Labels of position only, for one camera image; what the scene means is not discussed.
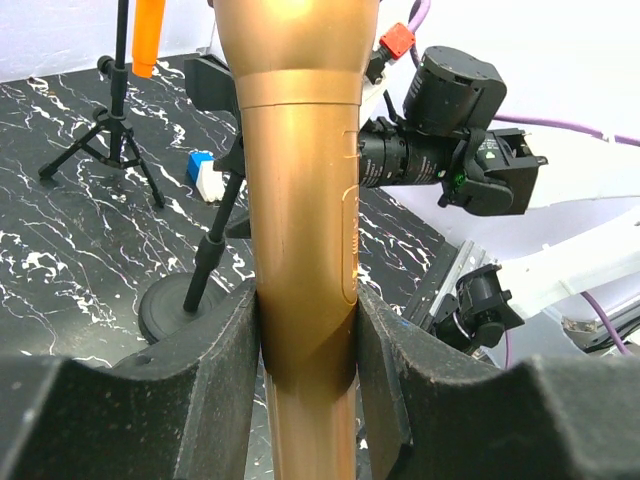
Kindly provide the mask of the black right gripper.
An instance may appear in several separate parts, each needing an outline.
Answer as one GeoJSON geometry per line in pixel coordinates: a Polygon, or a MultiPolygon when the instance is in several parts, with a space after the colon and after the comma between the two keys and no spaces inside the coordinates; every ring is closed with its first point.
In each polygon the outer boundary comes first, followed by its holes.
{"type": "Polygon", "coordinates": [[[214,161],[213,169],[224,173],[234,173],[246,177],[244,140],[239,135],[235,138],[231,149],[214,161]]]}

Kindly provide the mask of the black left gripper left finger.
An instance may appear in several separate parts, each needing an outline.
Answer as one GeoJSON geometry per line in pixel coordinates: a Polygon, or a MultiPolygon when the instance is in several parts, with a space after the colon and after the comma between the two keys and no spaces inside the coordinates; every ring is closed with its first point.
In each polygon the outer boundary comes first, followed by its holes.
{"type": "Polygon", "coordinates": [[[253,281],[111,368],[1,360],[5,479],[240,479],[259,357],[253,281]]]}

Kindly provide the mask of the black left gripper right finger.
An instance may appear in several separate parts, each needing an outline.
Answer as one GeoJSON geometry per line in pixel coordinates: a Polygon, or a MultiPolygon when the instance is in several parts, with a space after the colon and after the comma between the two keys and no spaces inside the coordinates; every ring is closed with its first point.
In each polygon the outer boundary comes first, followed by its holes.
{"type": "Polygon", "coordinates": [[[359,289],[357,363],[376,479],[635,479],[639,362],[535,356],[501,370],[359,289]]]}

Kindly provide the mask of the black round-base clamp stand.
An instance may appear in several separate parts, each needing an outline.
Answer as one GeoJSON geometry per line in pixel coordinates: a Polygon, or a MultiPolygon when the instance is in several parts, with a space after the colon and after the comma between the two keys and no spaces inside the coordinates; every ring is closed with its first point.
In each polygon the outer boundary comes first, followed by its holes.
{"type": "MultiPolygon", "coordinates": [[[[186,93],[200,111],[226,111],[241,121],[234,80],[229,67],[213,54],[184,63],[186,93]]],[[[227,296],[209,277],[219,266],[226,248],[227,223],[245,178],[230,175],[211,229],[202,237],[195,255],[194,272],[168,275],[143,295],[138,326],[150,344],[170,336],[191,321],[211,313],[227,296]]]]}

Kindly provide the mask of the gold toy microphone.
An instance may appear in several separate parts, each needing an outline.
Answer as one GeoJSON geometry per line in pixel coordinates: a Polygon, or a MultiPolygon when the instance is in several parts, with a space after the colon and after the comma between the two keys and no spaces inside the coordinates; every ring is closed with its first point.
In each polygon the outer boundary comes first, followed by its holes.
{"type": "Polygon", "coordinates": [[[352,479],[360,105],[375,1],[218,1],[278,479],[352,479]]]}

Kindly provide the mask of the black tripod shock-mount stand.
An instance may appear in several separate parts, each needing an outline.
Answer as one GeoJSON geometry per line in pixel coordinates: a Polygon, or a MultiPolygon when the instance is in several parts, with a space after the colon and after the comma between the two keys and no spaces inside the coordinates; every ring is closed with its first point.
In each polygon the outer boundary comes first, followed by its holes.
{"type": "Polygon", "coordinates": [[[98,71],[110,81],[111,105],[97,107],[92,118],[94,125],[83,136],[76,139],[55,160],[44,164],[38,170],[41,179],[51,179],[58,169],[79,150],[89,154],[94,160],[117,170],[139,167],[146,178],[153,199],[159,208],[165,206],[165,197],[153,179],[149,167],[141,157],[141,152],[134,138],[134,130],[127,120],[125,99],[128,92],[128,73],[125,65],[125,48],[128,29],[129,2],[119,0],[116,22],[115,57],[103,55],[97,61],[98,71]],[[106,153],[102,153],[90,142],[101,132],[109,134],[106,153]]]}

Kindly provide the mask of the orange toy microphone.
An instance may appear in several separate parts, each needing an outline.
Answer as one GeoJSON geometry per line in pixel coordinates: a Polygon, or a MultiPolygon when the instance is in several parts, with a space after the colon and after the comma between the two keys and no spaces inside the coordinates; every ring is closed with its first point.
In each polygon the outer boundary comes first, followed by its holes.
{"type": "Polygon", "coordinates": [[[137,0],[132,43],[132,71],[150,78],[158,58],[165,0],[137,0]]]}

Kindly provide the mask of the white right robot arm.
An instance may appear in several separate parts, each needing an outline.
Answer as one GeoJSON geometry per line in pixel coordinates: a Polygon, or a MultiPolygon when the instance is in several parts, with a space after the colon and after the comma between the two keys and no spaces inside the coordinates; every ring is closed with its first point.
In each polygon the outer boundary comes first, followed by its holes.
{"type": "Polygon", "coordinates": [[[234,76],[210,66],[213,107],[238,141],[224,166],[247,180],[263,358],[273,376],[312,362],[354,361],[362,187],[438,184],[441,206],[521,215],[544,155],[520,129],[491,130],[506,95],[495,67],[449,47],[427,49],[401,117],[362,117],[395,59],[322,50],[234,76]]]}

